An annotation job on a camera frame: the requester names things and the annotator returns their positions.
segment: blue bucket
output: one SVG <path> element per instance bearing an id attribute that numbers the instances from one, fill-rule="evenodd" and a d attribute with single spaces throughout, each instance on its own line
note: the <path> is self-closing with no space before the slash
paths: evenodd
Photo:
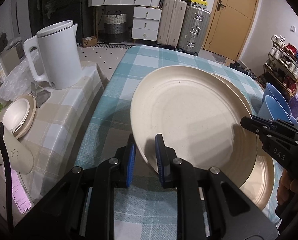
<path id="1" fill-rule="evenodd" d="M 290 122 L 289 115 L 282 108 L 282 106 L 271 96 L 266 95 L 265 100 L 262 103 L 262 106 L 258 112 L 258 116 L 263 119 L 271 120 L 284 120 Z"/>
<path id="2" fill-rule="evenodd" d="M 270 83 L 266 84 L 265 92 L 264 92 L 264 95 L 262 96 L 262 103 L 264 103 L 265 96 L 267 95 L 276 99 L 277 102 L 283 107 L 283 109 L 289 115 L 289 118 L 291 117 L 291 110 L 289 105 L 287 104 L 287 101 L 284 99 L 282 94 Z"/>
<path id="3" fill-rule="evenodd" d="M 297 120 L 293 116 L 290 117 L 290 120 L 292 124 L 298 125 Z"/>

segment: table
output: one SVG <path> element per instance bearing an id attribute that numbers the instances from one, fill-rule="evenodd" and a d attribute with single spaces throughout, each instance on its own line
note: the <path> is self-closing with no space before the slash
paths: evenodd
<path id="1" fill-rule="evenodd" d="M 81 64 L 83 76 L 74 86 L 63 90 L 46 87 L 51 97 L 36 110 L 32 127 L 19 139 L 34 157 L 33 170 L 21 174 L 21 178 L 35 204 L 73 167 L 87 125 L 104 91 L 97 64 Z M 5 194 L 5 182 L 0 176 L 0 214 L 4 219 Z M 15 224 L 25 215 L 19 213 L 14 202 L 13 214 Z"/>
<path id="2" fill-rule="evenodd" d="M 92 116 L 75 165 L 97 166 L 125 146 L 131 133 L 130 105 L 134 90 L 148 73 L 168 65 L 188 65 L 215 73 L 238 87 L 249 102 L 261 102 L 263 91 L 249 76 L 224 65 L 189 54 L 150 46 L 128 49 L 108 83 Z M 271 221 L 274 214 L 281 171 L 275 162 L 275 185 L 264 209 Z M 129 189 L 116 189 L 114 203 L 116 240 L 176 239 L 177 196 L 162 189 L 158 177 L 137 152 L 133 182 Z"/>

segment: white dresser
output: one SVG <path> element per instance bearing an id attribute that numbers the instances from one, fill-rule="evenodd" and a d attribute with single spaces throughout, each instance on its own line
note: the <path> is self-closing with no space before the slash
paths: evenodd
<path id="1" fill-rule="evenodd" d="M 98 36 L 98 6 L 104 5 L 134 5 L 132 38 L 156 41 L 161 17 L 160 0 L 88 0 L 89 6 L 95 9 L 93 21 L 94 33 Z"/>
<path id="2" fill-rule="evenodd" d="M 161 8 L 137 7 L 133 13 L 132 38 L 156 41 L 161 17 Z"/>

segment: blue plaid tablecloth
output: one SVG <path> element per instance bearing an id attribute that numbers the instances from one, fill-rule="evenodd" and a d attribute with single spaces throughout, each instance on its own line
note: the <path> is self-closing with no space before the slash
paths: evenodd
<path id="1" fill-rule="evenodd" d="M 131 131 L 130 106 L 139 82 L 156 68 L 187 65 L 220 75 L 241 90 L 251 103 L 261 102 L 263 91 L 249 76 L 224 65 L 189 54 L 150 46 L 127 50 L 119 63 L 87 128 L 75 165 L 84 169 L 97 166 L 125 146 Z M 275 185 L 263 210 L 276 223 L 276 193 L 281 170 L 275 165 Z M 177 195 L 162 189 L 157 175 L 136 154 L 133 182 L 128 189 L 115 191 L 115 237 L 117 240 L 176 239 Z"/>

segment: plate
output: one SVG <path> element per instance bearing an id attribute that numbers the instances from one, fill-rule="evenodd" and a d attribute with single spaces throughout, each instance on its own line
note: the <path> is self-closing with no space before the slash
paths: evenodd
<path id="1" fill-rule="evenodd" d="M 250 114 L 251 107 L 243 93 L 227 79 L 212 74 L 222 80 L 239 96 L 245 104 Z M 257 157 L 253 171 L 247 181 L 240 187 L 245 195 L 260 209 L 263 210 L 267 205 L 272 190 L 274 188 L 275 170 L 272 158 L 262 149 L 262 142 L 257 136 Z"/>
<path id="2" fill-rule="evenodd" d="M 212 74 L 212 75 L 215 76 L 216 78 L 220 79 L 227 86 L 229 86 L 237 94 L 237 96 L 239 96 L 239 98 L 241 99 L 241 101 L 245 104 L 245 106 L 247 107 L 249 113 L 252 114 L 252 110 L 251 110 L 250 104 L 249 104 L 247 98 L 239 90 L 239 88 L 237 88 L 233 83 L 231 83 L 229 80 L 223 78 L 222 76 L 219 76 L 219 75 L 216 75 L 216 74 Z"/>
<path id="3" fill-rule="evenodd" d="M 157 172 L 155 135 L 193 166 L 219 167 L 238 187 L 251 174 L 256 135 L 240 120 L 248 109 L 220 79 L 197 68 L 168 66 L 148 74 L 131 102 L 131 126 L 139 152 Z"/>
<path id="4" fill-rule="evenodd" d="M 17 131 L 28 116 L 30 104 L 27 99 L 14 101 L 5 111 L 2 123 L 11 132 Z"/>
<path id="5" fill-rule="evenodd" d="M 23 95 L 23 96 L 20 96 L 18 99 L 20 99 L 20 98 L 25 98 L 28 100 L 28 102 L 30 104 L 30 109 L 29 109 L 28 116 L 25 119 L 24 123 L 21 125 L 21 127 L 15 133 L 13 133 L 13 135 L 15 136 L 16 139 L 23 137 L 29 131 L 29 129 L 32 126 L 32 123 L 34 120 L 34 115 L 36 112 L 36 100 L 32 96 Z"/>

